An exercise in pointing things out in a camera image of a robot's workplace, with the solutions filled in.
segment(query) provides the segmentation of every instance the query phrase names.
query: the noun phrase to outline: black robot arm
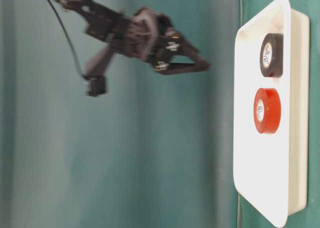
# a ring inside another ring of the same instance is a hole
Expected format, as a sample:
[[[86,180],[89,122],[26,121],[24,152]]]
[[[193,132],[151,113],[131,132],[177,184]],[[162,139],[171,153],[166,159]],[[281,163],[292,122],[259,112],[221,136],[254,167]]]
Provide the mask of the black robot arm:
[[[201,72],[210,67],[164,14],[143,7],[127,17],[93,0],[55,1],[87,21],[86,34],[109,44],[86,64],[89,96],[106,93],[104,74],[117,53],[149,63],[162,75]],[[172,63],[177,55],[189,57],[194,63]]]

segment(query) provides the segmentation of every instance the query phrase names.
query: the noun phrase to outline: red tape roll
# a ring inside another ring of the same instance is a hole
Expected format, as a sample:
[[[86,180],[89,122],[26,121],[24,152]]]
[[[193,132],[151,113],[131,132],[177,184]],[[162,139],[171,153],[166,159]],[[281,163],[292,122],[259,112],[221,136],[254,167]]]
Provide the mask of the red tape roll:
[[[254,98],[254,123],[259,133],[276,133],[281,119],[281,102],[274,88],[260,88]]]

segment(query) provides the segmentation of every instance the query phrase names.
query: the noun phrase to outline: teal background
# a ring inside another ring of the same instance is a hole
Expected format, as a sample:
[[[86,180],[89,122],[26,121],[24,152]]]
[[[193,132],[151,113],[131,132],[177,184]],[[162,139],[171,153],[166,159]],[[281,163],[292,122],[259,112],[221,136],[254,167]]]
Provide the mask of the teal background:
[[[235,227],[239,0],[95,1],[169,15],[212,69],[161,76],[119,55],[90,98],[46,1],[0,0],[2,227]],[[84,64],[104,44],[58,10]]]
[[[243,0],[243,21],[250,20],[273,0]],[[308,204],[305,210],[289,216],[286,228],[320,226],[320,3],[319,0],[290,0],[291,7],[310,18],[310,95],[309,95],[309,161]],[[272,228],[258,211],[241,199],[242,228]]]

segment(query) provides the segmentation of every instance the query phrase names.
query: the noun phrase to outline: tape roll center label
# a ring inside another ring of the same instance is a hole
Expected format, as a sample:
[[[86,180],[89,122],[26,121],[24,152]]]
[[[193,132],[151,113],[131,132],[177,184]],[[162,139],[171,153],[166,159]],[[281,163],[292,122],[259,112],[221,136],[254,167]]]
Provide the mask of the tape roll center label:
[[[262,99],[258,100],[258,104],[256,106],[256,117],[259,122],[262,122],[265,117],[265,104]]]
[[[272,60],[272,45],[267,43],[263,49],[263,66],[268,68]]]

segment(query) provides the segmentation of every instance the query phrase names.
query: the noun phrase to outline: tape roll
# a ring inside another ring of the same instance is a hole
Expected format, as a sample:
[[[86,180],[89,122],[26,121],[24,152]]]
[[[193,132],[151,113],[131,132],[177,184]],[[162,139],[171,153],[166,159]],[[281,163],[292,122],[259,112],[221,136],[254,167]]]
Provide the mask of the tape roll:
[[[274,88],[260,88],[254,98],[254,123],[259,133],[276,133],[281,119],[281,101]]]
[[[260,70],[264,77],[281,77],[283,74],[284,35],[269,33],[260,51]]]

